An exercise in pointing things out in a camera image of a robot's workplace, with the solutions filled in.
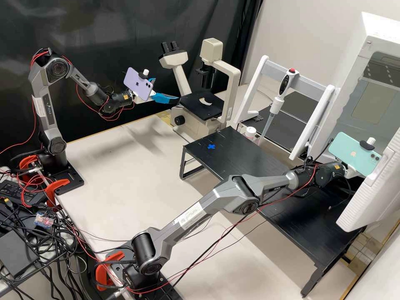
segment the red clamp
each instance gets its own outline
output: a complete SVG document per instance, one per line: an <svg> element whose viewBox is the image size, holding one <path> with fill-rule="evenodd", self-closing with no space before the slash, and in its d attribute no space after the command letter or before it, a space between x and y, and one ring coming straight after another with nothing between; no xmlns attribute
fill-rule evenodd
<svg viewBox="0 0 400 300"><path fill-rule="evenodd" d="M20 167L21 170L22 170L22 169L25 169L25 168L27 168L27 167L29 166L30 163L33 163L33 162L35 162L35 161L37 161L37 160L38 160L38 158L37 158L36 155L29 155L29 156L27 156L27 157L24 157L24 158L20 161L19 167ZM23 176L22 176L22 180L25 181L25 182L28 182L29 179L30 179L30 176L29 176L29 175L23 175Z"/></svg>
<svg viewBox="0 0 400 300"><path fill-rule="evenodd" d="M70 183L68 179L60 179L47 186L45 193L49 197L49 200L47 200L48 207L55 206L54 191L63 185L67 185L68 183Z"/></svg>
<svg viewBox="0 0 400 300"><path fill-rule="evenodd" d="M109 260L121 260L122 258L125 257L124 252L122 251L118 251L112 255L110 255L109 257L107 257L104 261L109 261ZM113 281L107 277L107 266L109 266L109 264L103 264L103 265L99 265L96 268L96 281L98 283L101 283L102 285L113 285ZM97 289L99 291L105 291L106 288L102 287L102 286L97 286Z"/></svg>

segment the microscope stage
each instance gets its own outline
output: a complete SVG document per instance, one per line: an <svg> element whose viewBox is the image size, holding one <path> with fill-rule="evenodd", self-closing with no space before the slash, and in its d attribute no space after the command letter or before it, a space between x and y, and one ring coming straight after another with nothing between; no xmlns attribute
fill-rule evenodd
<svg viewBox="0 0 400 300"><path fill-rule="evenodd" d="M203 102L211 103L211 105L201 103L201 98L204 98L204 100L202 100ZM224 107L224 101L222 99L207 91L194 92L182 96L180 104L203 121L219 117Z"/></svg>

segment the microscope focus knob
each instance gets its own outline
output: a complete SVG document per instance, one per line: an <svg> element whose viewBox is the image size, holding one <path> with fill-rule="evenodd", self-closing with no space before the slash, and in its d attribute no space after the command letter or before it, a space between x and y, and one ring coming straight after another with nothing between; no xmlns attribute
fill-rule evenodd
<svg viewBox="0 0 400 300"><path fill-rule="evenodd" d="M179 115L179 116L175 117L174 121L175 121L175 124L178 126L183 125L185 123L185 117L182 115Z"/></svg>

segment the black backdrop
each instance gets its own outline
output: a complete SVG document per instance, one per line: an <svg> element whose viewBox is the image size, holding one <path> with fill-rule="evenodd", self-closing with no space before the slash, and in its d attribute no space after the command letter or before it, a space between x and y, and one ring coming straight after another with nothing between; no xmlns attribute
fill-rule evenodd
<svg viewBox="0 0 400 300"><path fill-rule="evenodd" d="M33 129L29 61L41 47L66 55L86 76L102 86L125 89L124 71L147 68L154 89L179 95L171 70L158 62L160 43L176 40L188 52L184 64L192 90L200 89L201 42L224 43L223 60L243 69L251 32L262 0L3 0L0 2L0 151L24 141ZM213 92L226 88L216 75ZM116 122L103 121L79 102L72 80L50 87L58 127L75 140L168 109L152 102L123 112ZM0 156L0 165L39 146L37 135Z"/></svg>

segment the white tabletop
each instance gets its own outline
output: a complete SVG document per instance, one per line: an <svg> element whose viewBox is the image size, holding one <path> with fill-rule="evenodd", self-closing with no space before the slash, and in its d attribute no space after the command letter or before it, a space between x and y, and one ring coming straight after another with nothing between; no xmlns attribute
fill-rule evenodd
<svg viewBox="0 0 400 300"><path fill-rule="evenodd" d="M99 237L129 240L149 226L162 228L202 197L179 179L184 144L156 116L69 143L68 160L85 185L58 200L78 228ZM164 276L189 266L230 225L216 214L205 231L173 248ZM82 234L94 251L122 243ZM217 250L242 236L233 230ZM190 270L176 290L184 299L301 298L299 287L247 238Z"/></svg>

